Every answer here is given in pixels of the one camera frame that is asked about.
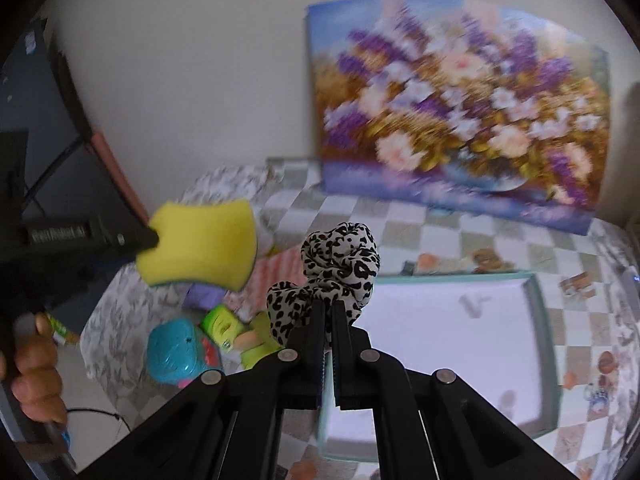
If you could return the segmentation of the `person's left hand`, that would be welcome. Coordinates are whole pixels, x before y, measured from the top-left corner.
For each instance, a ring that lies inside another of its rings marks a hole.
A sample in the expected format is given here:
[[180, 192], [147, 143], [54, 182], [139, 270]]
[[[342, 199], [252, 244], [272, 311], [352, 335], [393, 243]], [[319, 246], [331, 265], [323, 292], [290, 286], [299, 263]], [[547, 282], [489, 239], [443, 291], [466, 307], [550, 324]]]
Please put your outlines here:
[[43, 313], [35, 316], [35, 333], [16, 346], [14, 363], [17, 374], [9, 385], [23, 413], [34, 422], [67, 424], [62, 399], [63, 383], [56, 366], [58, 348], [52, 327]]

